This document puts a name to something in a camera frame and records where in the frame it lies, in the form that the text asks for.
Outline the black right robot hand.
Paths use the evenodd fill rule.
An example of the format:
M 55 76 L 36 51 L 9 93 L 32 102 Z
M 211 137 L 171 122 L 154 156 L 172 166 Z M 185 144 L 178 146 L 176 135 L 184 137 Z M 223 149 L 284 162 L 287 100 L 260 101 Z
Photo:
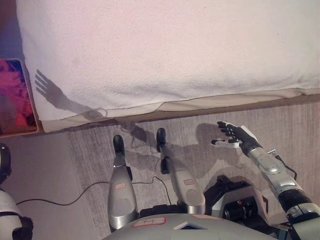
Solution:
M 213 146 L 232 149 L 240 148 L 246 156 L 251 150 L 262 148 L 256 136 L 244 125 L 236 126 L 226 121 L 218 121 L 217 124 L 220 131 L 229 139 L 214 139 L 211 141 Z

